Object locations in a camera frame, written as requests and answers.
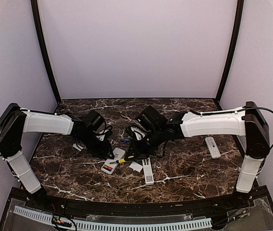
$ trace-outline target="brown marble surface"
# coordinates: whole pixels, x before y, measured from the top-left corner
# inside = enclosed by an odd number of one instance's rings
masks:
[[[95,109],[108,125],[113,148],[127,150],[121,142],[124,129],[147,105],[169,117],[177,111],[217,110],[211,99],[99,99],[64,100],[58,113],[76,116]],[[103,160],[93,158],[72,147],[71,136],[44,134],[31,161],[31,166],[49,195],[96,202],[158,203],[209,198],[230,194],[238,177],[242,157],[230,135],[213,136],[222,157],[211,159],[206,136],[169,142],[163,158],[151,157],[155,183],[145,186],[143,171],[119,165],[112,175],[101,171]]]

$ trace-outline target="white remote control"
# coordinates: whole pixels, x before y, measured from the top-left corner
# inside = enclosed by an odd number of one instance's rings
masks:
[[[220,154],[220,151],[219,151],[217,144],[215,143],[213,137],[206,137],[205,142],[207,144],[207,147],[209,149],[212,159],[220,158],[221,154]]]

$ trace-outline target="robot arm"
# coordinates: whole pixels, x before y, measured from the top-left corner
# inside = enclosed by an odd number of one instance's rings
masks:
[[[42,186],[31,166],[22,153],[21,138],[27,132],[47,132],[72,135],[87,147],[87,152],[95,157],[114,158],[108,137],[111,127],[105,127],[102,133],[95,131],[105,123],[96,111],[90,111],[84,117],[56,115],[30,111],[11,103],[0,118],[0,156],[11,168],[15,177],[26,190],[34,194]]]
[[[169,119],[149,106],[137,121],[149,132],[136,126],[126,131],[132,137],[127,156],[119,163],[147,158],[162,143],[198,135],[230,134],[246,136],[247,150],[238,177],[237,192],[249,193],[259,168],[270,152],[269,127],[254,102],[232,110],[175,113]]]

